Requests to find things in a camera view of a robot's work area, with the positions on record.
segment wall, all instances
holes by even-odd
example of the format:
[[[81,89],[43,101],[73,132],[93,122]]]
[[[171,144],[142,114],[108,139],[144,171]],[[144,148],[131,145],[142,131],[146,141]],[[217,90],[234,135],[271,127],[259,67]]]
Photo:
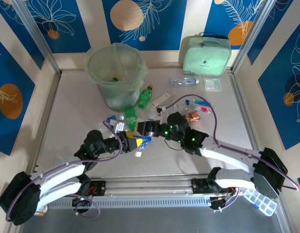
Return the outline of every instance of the wall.
[[[288,102],[290,95],[285,93],[290,85],[288,74],[294,75],[292,67],[296,65],[291,55],[295,43],[290,41],[296,41],[299,24],[300,0],[293,0],[253,64],[245,59],[237,72],[259,144],[276,151],[295,181],[300,177],[300,115],[297,116],[298,100]],[[283,189],[283,193],[300,232],[300,192]]]
[[[48,62],[39,66],[29,52],[0,14],[0,194],[35,155],[54,80]],[[7,226],[0,207],[0,233]]]
[[[229,38],[232,65],[263,0],[27,0],[62,69],[82,69],[90,47],[127,43],[149,67],[178,66],[188,36]],[[12,7],[0,10],[11,26]]]

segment floor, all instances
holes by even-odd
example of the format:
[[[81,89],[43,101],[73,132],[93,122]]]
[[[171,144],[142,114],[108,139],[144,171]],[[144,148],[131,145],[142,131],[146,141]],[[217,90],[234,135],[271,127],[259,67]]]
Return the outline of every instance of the floor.
[[[141,90],[153,86],[152,99],[165,92],[173,96],[166,105],[185,94],[198,94],[214,104],[218,116],[217,138],[244,148],[251,148],[249,138],[238,108],[229,74],[220,77],[222,91],[204,90],[203,76],[200,83],[190,87],[170,87],[168,79],[183,77],[182,69],[153,68],[144,80]],[[59,82],[48,127],[38,160],[38,171],[43,171],[72,157],[79,149],[87,133],[97,129],[103,119],[114,114],[102,100],[96,85],[84,71],[65,71]],[[213,114],[204,114],[191,127],[212,135]],[[177,143],[170,142],[176,148]],[[108,163],[98,164],[87,173],[94,177],[151,176],[172,174],[208,173],[212,167],[229,167],[220,161],[189,155],[166,147],[162,138],[154,138],[140,158],[134,153],[122,154]]]

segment purple cable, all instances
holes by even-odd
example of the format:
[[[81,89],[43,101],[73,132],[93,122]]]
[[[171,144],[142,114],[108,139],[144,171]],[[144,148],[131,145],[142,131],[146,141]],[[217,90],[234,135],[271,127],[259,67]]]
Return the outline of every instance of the purple cable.
[[[97,214],[96,216],[94,216],[94,217],[84,216],[84,215],[82,215],[82,214],[80,214],[80,213],[77,212],[77,207],[82,203],[82,202],[79,202],[79,203],[76,205],[76,207],[75,207],[75,212],[77,213],[78,216],[83,217],[83,218],[86,218],[86,219],[95,219],[95,218],[97,218],[97,217],[100,216],[100,213],[101,213],[100,208],[99,208],[99,206],[98,206],[93,200],[91,200],[91,199],[89,199],[89,198],[87,198],[87,197],[84,197],[84,196],[82,196],[82,195],[78,195],[78,194],[70,194],[70,195],[68,195],[68,196],[69,196],[69,197],[82,198],[82,199],[84,199],[84,200],[86,200],[86,201],[89,201],[89,202],[90,202],[92,205],[94,205],[94,206],[96,207],[96,209],[98,210],[98,214]]]
[[[181,100],[181,99],[183,99],[183,98],[185,98],[185,97],[189,97],[189,96],[196,96],[196,97],[198,97],[198,98],[201,98],[203,101],[205,101],[205,102],[209,105],[210,109],[212,110],[212,113],[213,113],[213,116],[214,116],[213,139],[214,139],[215,143],[216,143],[218,146],[222,147],[222,148],[225,148],[225,149],[228,149],[228,150],[231,150],[231,151],[238,152],[238,153],[241,153],[241,154],[243,154],[243,155],[249,156],[249,154],[246,153],[246,152],[243,152],[243,151],[241,151],[241,150],[237,150],[237,149],[234,149],[234,148],[227,147],[227,146],[224,146],[224,145],[220,145],[220,144],[219,144],[219,141],[218,141],[217,138],[216,138],[216,131],[217,131],[217,125],[218,125],[217,115],[216,115],[216,113],[215,113],[215,111],[214,111],[212,105],[211,105],[205,98],[203,98],[203,97],[201,97],[201,96],[199,96],[199,95],[195,95],[195,94],[184,95],[184,96],[180,97],[179,99],[177,99],[177,100],[176,100],[175,102],[173,102],[172,104],[168,105],[168,106],[166,107],[166,109],[172,107],[172,106],[173,106],[175,103],[177,103],[179,100]],[[283,185],[284,188],[288,188],[288,189],[292,189],[292,190],[299,191],[299,186],[297,185],[297,183],[294,182],[294,181],[293,181],[290,177],[288,177],[285,173],[283,173],[282,171],[280,171],[277,167],[273,166],[273,165],[270,164],[268,161],[266,161],[266,160],[264,160],[264,159],[261,159],[261,158],[259,158],[259,157],[257,157],[257,156],[254,156],[254,155],[253,155],[252,158],[257,159],[257,160],[261,161],[262,163],[266,164],[267,166],[269,166],[270,168],[272,168],[273,170],[275,170],[277,173],[279,173],[281,176],[283,176],[285,179],[288,179],[288,180],[293,184],[293,186],[294,186],[294,187],[289,187],[289,186]]]
[[[41,173],[44,176],[48,176],[48,175],[52,175],[52,174],[55,174],[56,172],[58,171],[61,171],[63,168],[67,167],[67,166],[71,166],[71,165],[74,165],[74,164],[82,164],[82,163],[98,163],[98,162],[104,162],[104,161],[109,161],[111,159],[114,159],[115,157],[117,157],[123,150],[123,144],[122,144],[122,141],[120,139],[120,137],[114,132],[114,130],[107,124],[107,121],[104,120],[103,121],[103,124],[115,135],[115,137],[117,138],[117,140],[119,141],[119,144],[120,144],[120,150],[119,152],[112,156],[111,158],[109,159],[104,159],[104,160],[83,160],[83,161],[75,161],[75,162],[71,162],[71,163],[67,163],[67,164],[63,164],[63,165],[60,165],[58,167],[55,167],[54,169],[51,169],[47,172],[45,172],[44,174]],[[32,185],[33,183],[35,183],[36,181],[40,180],[41,178],[38,176],[36,177],[35,179],[33,179],[31,182],[29,182],[26,186],[24,186],[24,188],[16,195],[15,199],[12,201],[12,203],[10,204],[7,212],[6,212],[6,221],[7,222],[10,222],[10,212],[12,211],[15,203],[17,202],[17,200],[20,198],[20,196],[22,195],[22,193],[30,186]]]
[[[230,204],[226,205],[225,207],[222,207],[220,210],[222,211],[222,210],[224,210],[224,209],[230,207],[230,206],[236,201],[236,199],[238,198],[240,192],[241,192],[241,188],[238,188],[237,193],[236,193],[236,196],[235,196],[235,198],[233,199],[233,201],[232,201]]]

